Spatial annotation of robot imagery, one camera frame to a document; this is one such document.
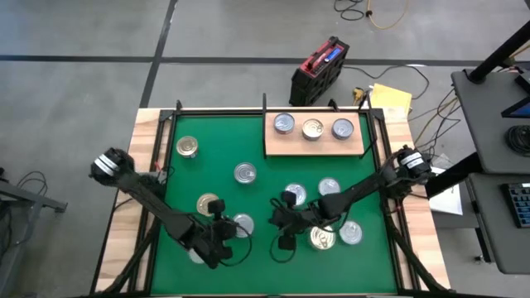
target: red power station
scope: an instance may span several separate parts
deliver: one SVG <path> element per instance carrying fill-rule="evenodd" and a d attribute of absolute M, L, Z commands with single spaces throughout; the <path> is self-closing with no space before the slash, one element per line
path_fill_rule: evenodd
<path fill-rule="evenodd" d="M 349 46 L 332 36 L 292 76 L 292 106 L 312 105 L 339 77 Z"/>

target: can lid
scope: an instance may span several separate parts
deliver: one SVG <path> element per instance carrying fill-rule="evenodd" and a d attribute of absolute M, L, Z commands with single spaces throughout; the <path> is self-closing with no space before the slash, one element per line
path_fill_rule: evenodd
<path fill-rule="evenodd" d="M 321 195 L 335 194 L 340 192 L 339 182 L 333 178 L 324 178 L 318 183 L 318 192 Z"/>
<path fill-rule="evenodd" d="M 233 218 L 234 222 L 241 225 L 247 230 L 248 234 L 252 235 L 254 231 L 254 220 L 248 214 L 236 214 Z M 248 235 L 245 233 L 243 228 L 237 227 L 235 236 L 237 238 L 246 238 Z"/>
<path fill-rule="evenodd" d="M 176 151 L 182 156 L 191 156 L 196 153 L 198 146 L 194 137 L 181 137 L 176 143 Z"/>
<path fill-rule="evenodd" d="M 331 226 L 324 227 L 328 231 L 332 231 Z M 310 231 L 311 244 L 318 249 L 328 249 L 335 244 L 335 233 L 326 232 L 325 230 L 313 227 Z"/>
<path fill-rule="evenodd" d="M 256 168 L 248 162 L 235 166 L 234 177 L 239 183 L 248 184 L 256 180 Z"/>
<path fill-rule="evenodd" d="M 205 263 L 205 261 L 199 257 L 199 255 L 197 254 L 197 252 L 195 252 L 195 249 L 193 248 L 188 251 L 188 256 L 190 256 L 191 261 L 195 264 Z"/>
<path fill-rule="evenodd" d="M 197 212 L 205 216 L 212 216 L 212 214 L 208 212 L 208 203 L 211 201 L 215 201 L 217 199 L 219 199 L 219 197 L 215 194 L 211 194 L 211 193 L 203 194 L 197 200 Z"/>
<path fill-rule="evenodd" d="M 306 188 L 298 183 L 291 183 L 285 187 L 286 191 L 291 191 L 296 195 L 296 206 L 304 204 L 307 197 Z"/>
<path fill-rule="evenodd" d="M 317 119 L 308 119 L 304 122 L 302 131 L 307 137 L 320 137 L 324 131 L 324 125 Z"/>
<path fill-rule="evenodd" d="M 274 128 L 280 132 L 290 132 L 295 127 L 295 118 L 290 113 L 280 113 L 274 118 Z"/>
<path fill-rule="evenodd" d="M 348 119 L 340 118 L 335 120 L 332 130 L 336 138 L 344 140 L 354 133 L 354 124 Z"/>
<path fill-rule="evenodd" d="M 346 244 L 354 245 L 363 239 L 363 229 L 355 221 L 348 220 L 340 228 L 339 235 Z"/>

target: tin can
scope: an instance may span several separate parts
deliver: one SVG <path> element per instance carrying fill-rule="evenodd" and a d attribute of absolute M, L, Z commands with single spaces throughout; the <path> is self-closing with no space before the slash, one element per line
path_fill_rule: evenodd
<path fill-rule="evenodd" d="M 274 118 L 277 133 L 288 134 L 295 128 L 295 118 L 290 113 L 280 113 Z"/>
<path fill-rule="evenodd" d="M 335 120 L 333 127 L 331 128 L 331 133 L 338 140 L 345 140 L 349 138 L 352 133 L 354 133 L 354 124 L 344 118 Z"/>
<path fill-rule="evenodd" d="M 236 214 L 233 218 L 233 221 L 241 225 L 248 234 L 245 233 L 243 228 L 237 227 L 235 237 L 237 238 L 246 238 L 248 235 L 252 235 L 254 231 L 254 220 L 248 214 Z"/>
<path fill-rule="evenodd" d="M 219 199 L 219 197 L 215 194 L 203 194 L 197 200 L 197 212 L 205 216 L 212 216 L 212 214 L 208 212 L 208 203 L 217 199 Z"/>
<path fill-rule="evenodd" d="M 194 158 L 198 150 L 199 143 L 194 137 L 181 137 L 176 143 L 176 151 L 185 158 Z"/>
<path fill-rule="evenodd" d="M 301 128 L 301 134 L 307 141 L 316 141 L 322 135 L 324 125 L 317 119 L 308 119 Z"/>
<path fill-rule="evenodd" d="M 339 235 L 344 243 L 355 245 L 363 239 L 363 229 L 353 220 L 348 220 L 339 230 Z"/>
<path fill-rule="evenodd" d="M 199 257 L 197 252 L 195 252 L 195 249 L 190 249 L 188 251 L 188 256 L 190 257 L 191 261 L 195 264 L 204 264 L 205 261 Z"/>
<path fill-rule="evenodd" d="M 256 168 L 249 162 L 242 162 L 235 166 L 235 180 L 241 184 L 250 184 L 256 180 Z"/>
<path fill-rule="evenodd" d="M 333 178 L 326 177 L 318 183 L 318 192 L 320 195 L 339 193 L 339 182 Z"/>
<path fill-rule="evenodd" d="M 327 226 L 325 229 L 328 231 L 333 230 L 331 226 Z M 326 232 L 321 228 L 313 227 L 309 232 L 309 242 L 312 247 L 318 250 L 326 250 L 335 245 L 335 234 L 332 232 Z"/>
<path fill-rule="evenodd" d="M 296 206 L 300 206 L 306 202 L 307 192 L 303 185 L 291 183 L 285 187 L 286 191 L 291 191 L 296 195 Z"/>

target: yellow paper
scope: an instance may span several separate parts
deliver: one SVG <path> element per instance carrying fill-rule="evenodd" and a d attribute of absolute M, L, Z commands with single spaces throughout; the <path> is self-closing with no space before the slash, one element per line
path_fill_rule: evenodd
<path fill-rule="evenodd" d="M 381 84 L 373 85 L 371 103 L 373 108 L 402 107 L 405 114 L 411 107 L 412 94 L 387 87 Z"/>

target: concrete floor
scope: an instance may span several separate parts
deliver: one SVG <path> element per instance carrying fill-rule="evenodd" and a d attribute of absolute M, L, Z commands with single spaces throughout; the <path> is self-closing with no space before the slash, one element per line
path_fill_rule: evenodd
<path fill-rule="evenodd" d="M 0 2 L 0 55 L 153 56 L 168 0 L 4 0 Z M 422 67 L 431 86 L 413 102 L 411 117 L 434 108 L 451 90 L 458 60 L 482 60 L 524 22 L 523 0 L 411 0 L 389 31 L 367 20 L 346 22 L 323 0 L 180 0 L 164 56 L 287 57 L 309 55 L 331 35 L 351 45 L 352 59 L 448 60 Z M 373 1 L 378 22 L 398 17 L 402 1 Z M 528 60 L 530 54 L 521 56 Z M 48 195 L 69 202 L 65 214 L 42 214 L 26 252 L 17 292 L 45 297 L 86 294 L 112 208 L 114 191 L 87 177 L 107 147 L 126 148 L 151 64 L 0 61 L 0 166 L 17 180 L 46 173 Z M 378 74 L 385 66 L 362 66 Z M 163 64 L 149 107 L 287 105 L 296 65 Z M 418 94 L 414 71 L 391 70 L 379 80 L 344 70 L 316 105 L 330 98 L 351 104 L 351 89 L 378 82 Z M 462 118 L 461 111 L 455 113 Z M 413 136 L 426 118 L 411 123 Z M 437 123 L 427 130 L 430 137 Z M 458 161 L 474 151 L 465 122 L 448 132 L 436 153 Z M 465 293 L 523 297 L 530 277 L 505 276 L 476 265 L 474 233 L 439 231 L 453 288 Z"/>

